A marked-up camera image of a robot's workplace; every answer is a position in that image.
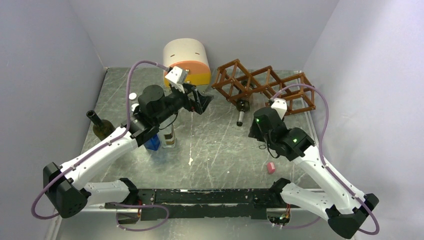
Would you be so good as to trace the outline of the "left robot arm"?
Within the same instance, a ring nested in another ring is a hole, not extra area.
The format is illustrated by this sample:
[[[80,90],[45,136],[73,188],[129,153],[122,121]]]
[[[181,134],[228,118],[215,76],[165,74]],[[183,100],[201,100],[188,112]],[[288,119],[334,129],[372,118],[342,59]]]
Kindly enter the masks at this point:
[[[113,182],[93,183],[91,179],[121,156],[148,142],[160,126],[180,109],[202,115],[212,95],[201,93],[196,86],[183,83],[171,86],[165,95],[159,85],[149,85],[139,95],[138,105],[129,119],[100,143],[61,165],[54,162],[43,168],[43,190],[62,218],[70,218],[84,207],[100,203],[121,203],[134,207],[139,200],[138,189],[127,178]]]

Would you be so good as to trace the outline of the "blue square glass bottle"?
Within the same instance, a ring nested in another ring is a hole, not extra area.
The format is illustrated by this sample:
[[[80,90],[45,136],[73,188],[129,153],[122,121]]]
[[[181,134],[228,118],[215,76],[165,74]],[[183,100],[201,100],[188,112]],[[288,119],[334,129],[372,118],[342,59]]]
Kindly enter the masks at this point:
[[[161,141],[160,141],[158,135],[155,134],[148,141],[146,141],[143,145],[147,150],[157,151],[161,146]]]

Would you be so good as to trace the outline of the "clear labelled liquor bottle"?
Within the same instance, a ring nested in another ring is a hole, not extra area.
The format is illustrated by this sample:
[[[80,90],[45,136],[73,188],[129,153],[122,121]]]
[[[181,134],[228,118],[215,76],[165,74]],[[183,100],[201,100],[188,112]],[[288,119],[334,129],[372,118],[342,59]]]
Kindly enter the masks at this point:
[[[162,148],[174,148],[176,145],[176,136],[174,130],[174,121],[176,115],[173,114],[159,125],[158,137]]]

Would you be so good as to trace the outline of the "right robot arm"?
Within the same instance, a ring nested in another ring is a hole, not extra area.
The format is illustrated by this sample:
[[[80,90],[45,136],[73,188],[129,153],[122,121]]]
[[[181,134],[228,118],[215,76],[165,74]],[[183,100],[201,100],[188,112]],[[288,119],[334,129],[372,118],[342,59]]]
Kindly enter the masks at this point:
[[[287,128],[276,109],[263,107],[253,114],[248,135],[264,142],[277,157],[283,156],[303,169],[322,189],[322,193],[303,189],[282,178],[272,186],[270,202],[275,207],[285,203],[298,206],[327,221],[339,236],[351,239],[367,218],[375,223],[376,235],[380,225],[373,214],[379,199],[365,194],[347,181],[320,153],[314,140],[301,128]]]

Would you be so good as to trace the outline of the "dark labelled wine bottle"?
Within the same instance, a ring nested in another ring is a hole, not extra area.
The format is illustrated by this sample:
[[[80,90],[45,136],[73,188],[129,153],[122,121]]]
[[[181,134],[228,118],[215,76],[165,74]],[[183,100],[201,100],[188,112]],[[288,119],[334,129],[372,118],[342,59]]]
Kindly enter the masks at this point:
[[[252,94],[243,95],[236,100],[236,109],[238,111],[238,118],[236,121],[236,125],[238,127],[241,127],[243,125],[245,114],[246,112],[250,111],[250,108],[251,108],[250,105],[252,101],[253,101]]]

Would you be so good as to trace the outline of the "clear glass bottle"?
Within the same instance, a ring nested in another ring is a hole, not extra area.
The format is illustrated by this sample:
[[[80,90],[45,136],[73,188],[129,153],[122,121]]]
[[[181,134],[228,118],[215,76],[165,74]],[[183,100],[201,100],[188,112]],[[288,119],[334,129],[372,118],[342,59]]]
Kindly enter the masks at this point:
[[[259,144],[258,148],[260,150],[266,150],[266,149],[269,148],[269,143],[267,141],[264,141],[264,142],[262,142],[262,143]]]

